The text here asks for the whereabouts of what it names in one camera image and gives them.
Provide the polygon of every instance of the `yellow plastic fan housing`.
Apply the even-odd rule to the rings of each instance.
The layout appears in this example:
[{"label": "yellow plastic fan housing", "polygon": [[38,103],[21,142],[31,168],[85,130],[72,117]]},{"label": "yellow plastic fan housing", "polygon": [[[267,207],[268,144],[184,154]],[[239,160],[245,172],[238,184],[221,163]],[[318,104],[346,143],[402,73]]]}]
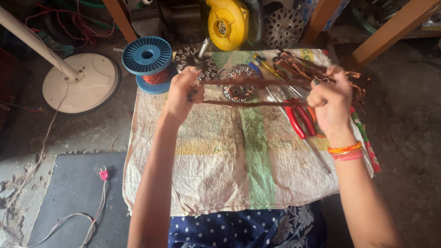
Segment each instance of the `yellow plastic fan housing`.
[{"label": "yellow plastic fan housing", "polygon": [[248,36],[249,13],[237,0],[206,0],[211,7],[208,32],[213,43],[223,51],[239,50]]}]

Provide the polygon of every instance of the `pink plug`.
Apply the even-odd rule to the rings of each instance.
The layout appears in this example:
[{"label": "pink plug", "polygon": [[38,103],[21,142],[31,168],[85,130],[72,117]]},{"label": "pink plug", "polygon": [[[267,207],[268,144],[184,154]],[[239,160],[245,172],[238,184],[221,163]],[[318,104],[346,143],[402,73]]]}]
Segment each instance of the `pink plug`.
[{"label": "pink plug", "polygon": [[102,180],[107,181],[107,179],[109,178],[109,170],[107,169],[106,166],[104,166],[104,170],[100,169],[100,177]]}]

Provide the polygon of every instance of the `fingernail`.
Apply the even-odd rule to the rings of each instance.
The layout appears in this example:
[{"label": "fingernail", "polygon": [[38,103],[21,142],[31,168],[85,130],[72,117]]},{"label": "fingernail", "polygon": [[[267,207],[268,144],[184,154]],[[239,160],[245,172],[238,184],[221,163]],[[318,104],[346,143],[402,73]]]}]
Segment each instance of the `fingernail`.
[{"label": "fingernail", "polygon": [[313,83],[315,86],[318,86],[318,85],[320,84],[320,81],[319,81],[318,79],[314,79],[314,80],[312,80],[312,83]]}]

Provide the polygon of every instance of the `blue floral fabric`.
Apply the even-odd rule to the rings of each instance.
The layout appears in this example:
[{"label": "blue floral fabric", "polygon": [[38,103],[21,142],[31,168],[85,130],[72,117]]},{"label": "blue floral fabric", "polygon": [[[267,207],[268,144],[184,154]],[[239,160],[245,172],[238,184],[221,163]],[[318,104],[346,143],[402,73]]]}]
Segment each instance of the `blue floral fabric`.
[{"label": "blue floral fabric", "polygon": [[318,202],[286,209],[172,217],[169,248],[324,248],[326,223]]}]

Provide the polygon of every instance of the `blue wire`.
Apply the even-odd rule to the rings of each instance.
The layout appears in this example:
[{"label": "blue wire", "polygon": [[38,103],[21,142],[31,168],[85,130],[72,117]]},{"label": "blue wire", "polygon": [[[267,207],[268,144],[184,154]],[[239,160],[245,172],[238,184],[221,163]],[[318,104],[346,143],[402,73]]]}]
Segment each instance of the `blue wire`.
[{"label": "blue wire", "polygon": [[259,76],[260,79],[263,79],[260,76],[262,75],[262,72],[260,71],[259,67],[257,67],[257,65],[255,65],[253,62],[249,62],[248,65],[257,72],[257,75]]}]

